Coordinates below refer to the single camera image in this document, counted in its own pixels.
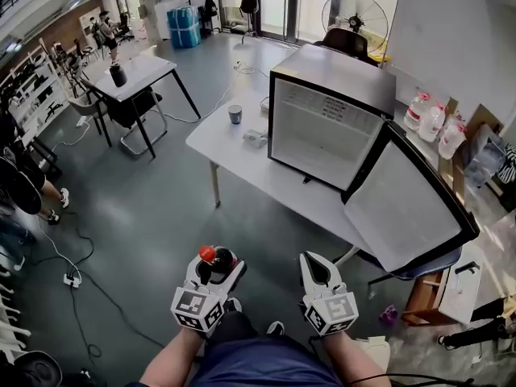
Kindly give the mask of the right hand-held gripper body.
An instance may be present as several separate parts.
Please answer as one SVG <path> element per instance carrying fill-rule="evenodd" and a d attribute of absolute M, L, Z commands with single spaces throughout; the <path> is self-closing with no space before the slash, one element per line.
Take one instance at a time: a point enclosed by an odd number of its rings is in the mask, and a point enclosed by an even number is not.
<path fill-rule="evenodd" d="M 316 295 L 305 295 L 302 301 L 304 317 L 319 336 L 345 331 L 359 318 L 354 293 L 344 283 Z"/>

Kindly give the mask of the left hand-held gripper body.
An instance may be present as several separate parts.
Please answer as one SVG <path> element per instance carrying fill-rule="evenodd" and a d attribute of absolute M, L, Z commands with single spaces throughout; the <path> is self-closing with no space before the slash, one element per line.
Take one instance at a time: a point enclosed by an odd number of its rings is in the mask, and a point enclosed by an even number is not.
<path fill-rule="evenodd" d="M 171 312 L 180 326 L 197 332 L 211 332 L 224 314 L 221 285 L 208 281 L 207 285 L 177 287 Z"/>

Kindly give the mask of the dark bottle with red cap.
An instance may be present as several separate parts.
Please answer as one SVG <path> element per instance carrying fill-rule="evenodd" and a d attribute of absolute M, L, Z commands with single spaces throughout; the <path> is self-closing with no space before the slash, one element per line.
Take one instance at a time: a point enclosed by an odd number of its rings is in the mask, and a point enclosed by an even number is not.
<path fill-rule="evenodd" d="M 238 263 L 236 255 L 228 248 L 221 246 L 202 246 L 199 256 L 203 264 L 210 267 L 213 273 L 228 275 Z"/>

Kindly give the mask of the black mini fridge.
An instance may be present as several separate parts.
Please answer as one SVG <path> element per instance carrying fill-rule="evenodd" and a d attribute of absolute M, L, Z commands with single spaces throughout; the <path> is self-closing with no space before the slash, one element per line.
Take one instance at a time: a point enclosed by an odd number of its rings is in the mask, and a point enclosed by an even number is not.
<path fill-rule="evenodd" d="M 308 179 L 280 193 L 389 273 L 474 240 L 473 215 L 394 122 L 396 80 L 307 44 L 270 72 L 268 157 Z"/>

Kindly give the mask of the person's right forearm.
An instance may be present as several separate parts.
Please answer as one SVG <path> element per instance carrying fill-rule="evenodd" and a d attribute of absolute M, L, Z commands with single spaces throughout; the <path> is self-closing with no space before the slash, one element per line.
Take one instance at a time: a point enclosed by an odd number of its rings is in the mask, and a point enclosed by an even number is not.
<path fill-rule="evenodd" d="M 385 372 L 345 332 L 323 337 L 322 345 L 346 387 L 392 387 Z"/>

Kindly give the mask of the person's left forearm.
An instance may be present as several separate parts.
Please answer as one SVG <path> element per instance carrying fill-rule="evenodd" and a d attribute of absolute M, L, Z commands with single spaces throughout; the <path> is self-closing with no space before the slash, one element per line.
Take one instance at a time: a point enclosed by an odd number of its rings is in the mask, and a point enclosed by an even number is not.
<path fill-rule="evenodd" d="M 182 328 L 146 367 L 139 382 L 147 387 L 182 387 L 202 343 L 196 331 Z"/>

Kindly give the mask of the person's black trousers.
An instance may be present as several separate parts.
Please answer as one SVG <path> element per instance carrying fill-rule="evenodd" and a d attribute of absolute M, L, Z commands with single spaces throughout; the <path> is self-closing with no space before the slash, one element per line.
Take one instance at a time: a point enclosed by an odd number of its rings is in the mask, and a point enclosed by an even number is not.
<path fill-rule="evenodd" d="M 210 343 L 225 343 L 258 336 L 250 319 L 243 312 L 234 310 L 226 312 L 209 337 Z"/>

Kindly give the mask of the cream bag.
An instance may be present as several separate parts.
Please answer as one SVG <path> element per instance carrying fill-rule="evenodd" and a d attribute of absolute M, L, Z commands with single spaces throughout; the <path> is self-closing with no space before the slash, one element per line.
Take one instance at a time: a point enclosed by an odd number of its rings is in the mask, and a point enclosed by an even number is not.
<path fill-rule="evenodd" d="M 384 336 L 355 339 L 355 343 L 384 371 L 387 372 L 391 347 Z"/>

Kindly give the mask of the person's navy shirt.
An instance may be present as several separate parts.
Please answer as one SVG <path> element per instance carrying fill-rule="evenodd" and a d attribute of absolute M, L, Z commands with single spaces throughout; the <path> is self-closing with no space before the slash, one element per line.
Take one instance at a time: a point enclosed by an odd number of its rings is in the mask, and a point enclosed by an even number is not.
<path fill-rule="evenodd" d="M 343 387 L 337 373 L 281 337 L 243 339 L 206 350 L 193 387 Z M 124 387 L 147 387 L 133 381 Z"/>

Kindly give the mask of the blue upholstered chair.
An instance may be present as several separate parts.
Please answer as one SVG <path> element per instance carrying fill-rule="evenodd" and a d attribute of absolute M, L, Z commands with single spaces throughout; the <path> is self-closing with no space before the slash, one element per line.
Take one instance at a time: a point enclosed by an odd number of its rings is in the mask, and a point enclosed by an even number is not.
<path fill-rule="evenodd" d="M 388 273 L 382 277 L 369 281 L 368 285 L 380 283 L 391 278 L 396 278 L 401 281 L 412 281 L 432 273 L 441 272 L 444 269 L 450 268 L 452 265 L 454 265 L 460 259 L 461 253 L 462 247 L 458 247 L 454 251 L 449 252 L 448 254 L 445 254 L 429 263 L 420 265 L 402 273 Z"/>

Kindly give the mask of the small white side table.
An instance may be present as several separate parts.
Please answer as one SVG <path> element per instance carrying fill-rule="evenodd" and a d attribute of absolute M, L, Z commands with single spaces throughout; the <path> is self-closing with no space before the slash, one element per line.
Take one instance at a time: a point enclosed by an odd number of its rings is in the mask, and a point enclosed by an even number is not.
<path fill-rule="evenodd" d="M 481 282 L 483 260 L 478 249 L 463 249 L 451 266 L 438 311 L 467 325 L 471 322 Z"/>

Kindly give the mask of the small white box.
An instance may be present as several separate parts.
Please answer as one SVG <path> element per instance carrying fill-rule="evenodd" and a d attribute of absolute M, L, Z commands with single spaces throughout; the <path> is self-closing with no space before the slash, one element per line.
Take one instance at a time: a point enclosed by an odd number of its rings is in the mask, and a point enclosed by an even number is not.
<path fill-rule="evenodd" d="M 256 149 L 260 149 L 268 143 L 268 131 L 249 129 L 243 134 L 243 140 L 246 144 L 249 144 Z"/>

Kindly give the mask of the wooden planks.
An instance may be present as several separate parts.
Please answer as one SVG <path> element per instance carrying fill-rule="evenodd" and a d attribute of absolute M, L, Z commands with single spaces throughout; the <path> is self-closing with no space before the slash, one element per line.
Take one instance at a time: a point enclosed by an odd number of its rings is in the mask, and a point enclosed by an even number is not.
<path fill-rule="evenodd" d="M 457 152 L 450 160 L 440 156 L 438 171 L 459 201 L 464 204 L 464 164 L 460 154 Z"/>

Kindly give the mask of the black cantilever chair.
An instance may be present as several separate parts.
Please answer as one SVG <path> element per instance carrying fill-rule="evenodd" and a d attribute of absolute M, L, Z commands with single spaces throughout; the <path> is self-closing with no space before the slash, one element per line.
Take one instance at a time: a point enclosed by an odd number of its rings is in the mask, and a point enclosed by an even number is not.
<path fill-rule="evenodd" d="M 145 115 L 149 111 L 155 112 L 160 116 L 164 126 L 162 131 L 149 141 L 152 146 L 167 134 L 168 123 L 160 107 L 162 99 L 160 94 L 148 86 L 134 97 L 128 98 L 125 101 L 118 102 L 111 98 L 106 100 L 108 115 L 120 126 L 128 129 L 128 132 L 120 138 L 120 144 L 133 156 L 141 156 L 149 150 L 149 147 L 146 146 L 144 149 L 136 151 L 126 142 L 127 137 L 135 129 L 139 129 L 142 134 L 145 132 L 139 128 L 136 118 L 139 118 L 140 122 L 144 123 Z"/>

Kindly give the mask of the clear plastic bag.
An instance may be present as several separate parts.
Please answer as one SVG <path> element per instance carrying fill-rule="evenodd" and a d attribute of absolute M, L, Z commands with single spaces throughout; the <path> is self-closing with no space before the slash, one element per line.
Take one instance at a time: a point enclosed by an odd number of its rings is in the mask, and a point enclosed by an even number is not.
<path fill-rule="evenodd" d="M 482 124 L 464 154 L 464 177 L 471 186 L 480 188 L 504 164 L 505 144 L 486 123 Z"/>

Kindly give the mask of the grey chair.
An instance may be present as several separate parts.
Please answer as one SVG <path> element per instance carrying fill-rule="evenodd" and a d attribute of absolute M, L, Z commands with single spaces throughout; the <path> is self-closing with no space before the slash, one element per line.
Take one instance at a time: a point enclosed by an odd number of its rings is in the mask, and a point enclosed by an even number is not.
<path fill-rule="evenodd" d="M 84 77 L 81 78 L 81 86 L 84 88 L 84 93 L 77 98 L 68 98 L 68 101 L 80 116 L 94 119 L 99 134 L 105 136 L 108 147 L 111 148 L 112 142 L 104 119 L 107 115 L 106 102 L 102 95 Z"/>

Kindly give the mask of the white table with black legs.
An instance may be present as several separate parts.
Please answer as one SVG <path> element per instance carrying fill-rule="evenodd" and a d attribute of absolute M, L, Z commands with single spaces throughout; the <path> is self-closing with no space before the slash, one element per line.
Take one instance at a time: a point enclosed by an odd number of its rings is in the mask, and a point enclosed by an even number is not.
<path fill-rule="evenodd" d="M 177 73 L 177 65 L 173 62 L 160 58 L 158 56 L 139 54 L 138 56 L 131 58 L 125 64 L 120 65 L 123 67 L 127 75 L 127 83 L 124 86 L 115 86 L 113 79 L 111 78 L 109 69 L 104 73 L 104 76 L 100 78 L 97 82 L 90 82 L 94 86 L 96 91 L 102 95 L 105 102 L 107 99 L 110 98 L 117 100 L 118 102 L 125 101 L 128 98 L 134 97 L 148 86 L 152 88 L 152 86 L 156 84 L 158 81 L 171 75 L 175 79 L 181 92 L 185 96 L 185 99 L 187 100 L 193 112 L 197 116 L 197 119 L 201 118 L 198 108 L 194 104 L 193 99 L 190 97 L 188 90 L 184 86 L 182 80 L 180 79 Z M 142 131 L 145 131 L 143 134 L 140 131 L 139 132 L 144 139 L 145 147 L 149 147 L 149 150 L 147 152 L 150 152 L 152 156 L 155 156 L 156 154 L 153 149 L 154 145 L 152 146 L 149 143 L 149 141 L 152 139 L 148 137 L 148 133 L 144 128 L 144 124 L 140 122 L 139 118 L 136 119 L 139 128 Z"/>

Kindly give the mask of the dark water bottle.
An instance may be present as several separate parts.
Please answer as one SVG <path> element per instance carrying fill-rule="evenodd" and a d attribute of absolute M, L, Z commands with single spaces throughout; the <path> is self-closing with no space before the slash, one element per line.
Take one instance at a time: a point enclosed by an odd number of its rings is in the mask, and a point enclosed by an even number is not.
<path fill-rule="evenodd" d="M 122 87 L 127 83 L 127 75 L 120 64 L 112 64 L 109 72 L 116 87 Z"/>

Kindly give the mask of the striped cloth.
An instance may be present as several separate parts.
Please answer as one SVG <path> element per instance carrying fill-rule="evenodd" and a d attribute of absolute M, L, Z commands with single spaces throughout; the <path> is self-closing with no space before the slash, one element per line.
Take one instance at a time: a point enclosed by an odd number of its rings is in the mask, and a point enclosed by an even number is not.
<path fill-rule="evenodd" d="M 503 184 L 509 184 L 516 180 L 516 147 L 508 143 L 506 145 L 506 159 L 497 171 L 497 177 Z"/>

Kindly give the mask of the brown cardboard sheet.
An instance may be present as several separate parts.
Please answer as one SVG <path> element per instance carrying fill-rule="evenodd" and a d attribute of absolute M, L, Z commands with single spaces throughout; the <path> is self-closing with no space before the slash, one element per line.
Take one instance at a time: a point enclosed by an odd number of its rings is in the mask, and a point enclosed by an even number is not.
<path fill-rule="evenodd" d="M 466 125 L 465 136 L 471 140 L 483 124 L 487 124 L 495 134 L 499 134 L 504 125 L 484 105 L 479 104 Z"/>

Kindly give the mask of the white storage shelf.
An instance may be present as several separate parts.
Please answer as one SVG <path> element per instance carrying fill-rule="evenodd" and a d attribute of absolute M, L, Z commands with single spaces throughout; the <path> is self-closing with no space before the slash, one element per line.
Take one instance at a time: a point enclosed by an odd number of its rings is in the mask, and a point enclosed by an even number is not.
<path fill-rule="evenodd" d="M 39 136 L 69 105 L 63 78 L 43 42 L 0 82 L 0 94 L 21 128 L 24 145 Z"/>

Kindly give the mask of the black office chair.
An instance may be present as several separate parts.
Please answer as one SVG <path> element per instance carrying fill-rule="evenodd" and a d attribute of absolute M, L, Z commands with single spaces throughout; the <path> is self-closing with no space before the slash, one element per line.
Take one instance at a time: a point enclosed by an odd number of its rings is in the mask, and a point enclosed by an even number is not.
<path fill-rule="evenodd" d="M 374 67 L 379 65 L 378 61 L 368 55 L 368 41 L 362 35 L 351 30 L 332 28 L 326 33 L 323 40 L 316 41 L 313 45 L 341 52 Z"/>

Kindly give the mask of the blue wrapped bundle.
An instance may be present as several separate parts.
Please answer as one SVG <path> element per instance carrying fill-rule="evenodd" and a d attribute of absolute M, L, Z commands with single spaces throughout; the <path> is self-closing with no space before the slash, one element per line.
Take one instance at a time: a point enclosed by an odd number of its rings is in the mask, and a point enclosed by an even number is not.
<path fill-rule="evenodd" d="M 194 48 L 201 43 L 199 13 L 196 6 L 182 6 L 167 12 L 174 48 Z"/>

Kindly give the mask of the large black standing fan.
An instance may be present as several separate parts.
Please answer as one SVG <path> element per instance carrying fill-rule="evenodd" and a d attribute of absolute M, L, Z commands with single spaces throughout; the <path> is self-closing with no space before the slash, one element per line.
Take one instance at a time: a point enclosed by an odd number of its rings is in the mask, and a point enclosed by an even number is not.
<path fill-rule="evenodd" d="M 369 53 L 384 49 L 389 34 L 389 20 L 376 0 L 327 0 L 322 26 L 325 32 L 338 28 L 361 35 Z"/>

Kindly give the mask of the wooden stool frame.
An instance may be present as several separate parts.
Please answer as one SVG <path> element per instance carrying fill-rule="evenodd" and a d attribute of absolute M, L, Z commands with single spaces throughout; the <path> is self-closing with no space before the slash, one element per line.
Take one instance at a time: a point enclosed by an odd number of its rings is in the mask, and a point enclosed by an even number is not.
<path fill-rule="evenodd" d="M 439 312 L 444 287 L 443 272 L 416 279 L 401 320 L 410 327 L 440 327 L 451 324 L 450 318 Z"/>

